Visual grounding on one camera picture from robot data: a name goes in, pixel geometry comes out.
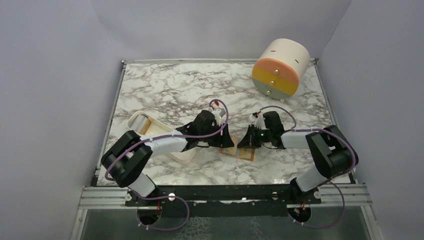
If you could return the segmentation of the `yellow leather card holder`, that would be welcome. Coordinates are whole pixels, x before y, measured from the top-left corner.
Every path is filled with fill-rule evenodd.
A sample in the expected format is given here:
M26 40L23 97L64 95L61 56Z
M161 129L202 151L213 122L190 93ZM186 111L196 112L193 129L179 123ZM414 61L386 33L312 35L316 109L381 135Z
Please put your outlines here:
M237 147L237 144L239 143L240 138L233 135L231 135L230 138L234 143L234 146L221 148L219 153L231 158L253 162L255 158L255 150L251 148L239 148Z

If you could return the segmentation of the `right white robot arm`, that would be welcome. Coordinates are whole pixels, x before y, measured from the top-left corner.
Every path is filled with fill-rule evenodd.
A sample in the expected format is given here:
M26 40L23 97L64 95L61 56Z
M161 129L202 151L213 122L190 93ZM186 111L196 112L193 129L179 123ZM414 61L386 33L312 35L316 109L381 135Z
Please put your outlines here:
M310 151L314 165L290 181L289 199L300 204L309 191L348 173L358 163L358 156L340 129L330 125L323 129L286 130L276 111L254 113L255 123L247 128L240 149L258 149L270 143L276 149L305 149Z

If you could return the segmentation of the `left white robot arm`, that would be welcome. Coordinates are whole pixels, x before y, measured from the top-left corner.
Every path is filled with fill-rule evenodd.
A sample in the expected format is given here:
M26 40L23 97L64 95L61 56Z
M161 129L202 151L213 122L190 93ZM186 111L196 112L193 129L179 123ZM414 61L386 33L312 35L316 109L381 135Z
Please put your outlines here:
M193 121L168 133L148 136L129 130L103 154L104 176L119 187L138 193L138 199L144 205L152 205L157 200L157 186L143 173L148 161L161 155L190 151L200 142L208 147L234 147L228 116L225 109L202 110Z

